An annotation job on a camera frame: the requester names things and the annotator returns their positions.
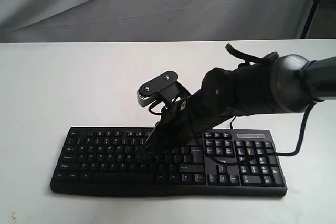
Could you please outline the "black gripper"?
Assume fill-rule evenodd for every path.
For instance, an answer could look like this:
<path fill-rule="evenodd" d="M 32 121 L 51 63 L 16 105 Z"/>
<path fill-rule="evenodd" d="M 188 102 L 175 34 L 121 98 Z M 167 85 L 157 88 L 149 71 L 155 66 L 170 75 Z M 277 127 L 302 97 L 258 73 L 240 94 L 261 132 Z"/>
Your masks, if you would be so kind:
<path fill-rule="evenodd" d="M 139 162 L 152 162 L 155 153 L 182 146 L 207 131 L 207 106 L 202 95 L 176 97 L 173 105 L 171 109 L 164 105 L 158 113 L 160 120 L 138 148 Z"/>

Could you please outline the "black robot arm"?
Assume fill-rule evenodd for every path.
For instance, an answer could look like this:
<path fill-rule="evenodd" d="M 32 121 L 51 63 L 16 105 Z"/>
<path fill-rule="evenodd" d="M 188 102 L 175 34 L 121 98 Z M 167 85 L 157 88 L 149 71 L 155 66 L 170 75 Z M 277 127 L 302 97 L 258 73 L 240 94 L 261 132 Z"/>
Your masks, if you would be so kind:
<path fill-rule="evenodd" d="M 300 55 L 247 58 L 235 70 L 214 68 L 194 94 L 167 71 L 141 85 L 142 107 L 164 103 L 160 120 L 138 150 L 141 159 L 191 138 L 234 117 L 309 113 L 319 102 L 335 99 L 335 58 L 309 61 Z"/>

